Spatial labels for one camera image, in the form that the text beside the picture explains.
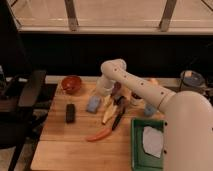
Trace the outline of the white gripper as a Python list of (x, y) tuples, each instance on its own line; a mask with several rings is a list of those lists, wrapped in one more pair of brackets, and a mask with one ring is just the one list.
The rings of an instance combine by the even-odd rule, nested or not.
[(98, 80), (96, 84), (96, 91), (102, 95), (107, 96), (112, 93), (112, 90), (114, 88), (114, 81), (108, 79), (106, 76), (102, 75)]

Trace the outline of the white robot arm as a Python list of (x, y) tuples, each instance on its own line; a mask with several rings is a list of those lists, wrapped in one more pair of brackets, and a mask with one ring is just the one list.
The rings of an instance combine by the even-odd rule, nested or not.
[(123, 59), (101, 64), (96, 90), (119, 82), (165, 115), (163, 171), (213, 171), (213, 106), (194, 91), (174, 92), (126, 71)]

